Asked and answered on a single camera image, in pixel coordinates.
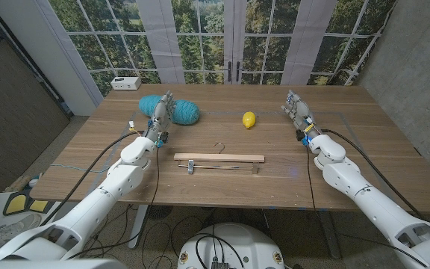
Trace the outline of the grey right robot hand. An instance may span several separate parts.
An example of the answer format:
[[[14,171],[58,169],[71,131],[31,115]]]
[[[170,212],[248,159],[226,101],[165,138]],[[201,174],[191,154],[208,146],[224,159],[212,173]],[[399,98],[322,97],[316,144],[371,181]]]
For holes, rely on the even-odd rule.
[[[285,105],[281,109],[293,121],[298,141],[309,143],[322,134],[306,102],[292,90],[288,91]]]

